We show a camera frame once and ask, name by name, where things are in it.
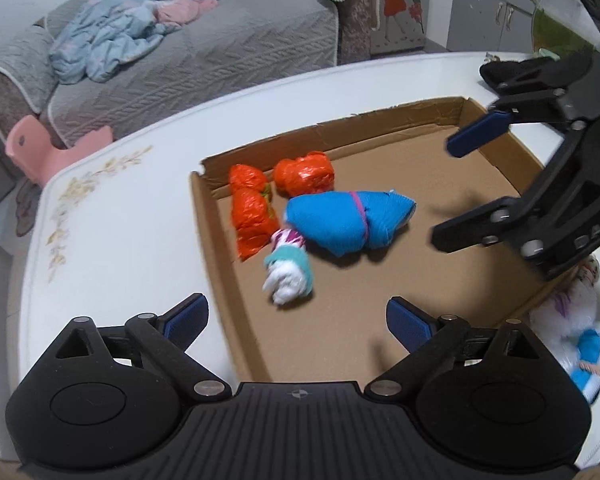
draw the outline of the cabinet handle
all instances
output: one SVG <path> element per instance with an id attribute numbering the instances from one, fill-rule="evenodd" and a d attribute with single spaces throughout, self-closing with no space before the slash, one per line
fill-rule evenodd
<path id="1" fill-rule="evenodd" d="M 509 7 L 509 13 L 507 14 L 507 19 L 506 19 L 507 30 L 511 30 L 511 17 L 512 16 L 513 16 L 513 7 Z"/>
<path id="2" fill-rule="evenodd" d="M 500 13 L 502 12 L 502 7 L 504 7 L 504 4 L 502 2 L 500 2 L 498 4 L 498 10 L 496 10 L 496 24 L 497 25 L 500 24 Z"/>

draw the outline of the blue gripper pad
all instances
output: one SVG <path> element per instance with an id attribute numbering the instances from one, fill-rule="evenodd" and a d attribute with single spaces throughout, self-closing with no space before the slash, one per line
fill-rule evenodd
<path id="1" fill-rule="evenodd" d="M 196 293 L 159 316 L 156 328 L 165 338 L 185 351 L 204 330 L 208 320 L 209 306 L 206 298 Z"/>
<path id="2" fill-rule="evenodd" d="M 489 112 L 447 138 L 446 152 L 457 158 L 465 156 L 506 133 L 513 119 L 508 112 Z"/>
<path id="3" fill-rule="evenodd" d="M 398 296 L 386 304 L 386 326 L 409 353 L 424 345 L 438 330 L 436 319 Z"/>

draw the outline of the pink rubber band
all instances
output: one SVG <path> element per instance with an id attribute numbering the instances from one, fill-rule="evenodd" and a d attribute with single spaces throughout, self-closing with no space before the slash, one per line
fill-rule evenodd
<path id="1" fill-rule="evenodd" d="M 350 194 L 353 197 L 353 202 L 356 204 L 356 207 L 358 208 L 358 212 L 360 213 L 360 216 L 362 217 L 362 223 L 365 225 L 365 242 L 366 242 L 367 239 L 369 238 L 369 224 L 366 221 L 365 208 L 362 205 L 362 202 L 360 202 L 360 197 L 358 196 L 358 194 L 355 191 L 351 191 Z"/>

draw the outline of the red dress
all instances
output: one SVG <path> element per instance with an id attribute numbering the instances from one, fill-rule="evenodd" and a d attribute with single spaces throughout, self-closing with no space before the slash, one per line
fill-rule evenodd
<path id="1" fill-rule="evenodd" d="M 395 16 L 398 12 L 407 10 L 407 3 L 404 0 L 384 0 L 384 15 Z"/>

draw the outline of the cabinet door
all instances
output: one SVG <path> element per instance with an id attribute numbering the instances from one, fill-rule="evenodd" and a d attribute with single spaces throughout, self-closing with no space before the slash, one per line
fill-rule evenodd
<path id="1" fill-rule="evenodd" d="M 531 39 L 531 14 L 512 5 L 507 5 L 504 13 L 504 28 L 500 38 L 501 52 L 522 52 L 530 54 L 534 50 Z"/>
<path id="2" fill-rule="evenodd" d="M 502 0 L 454 0 L 446 47 L 455 52 L 497 50 L 506 6 Z"/>

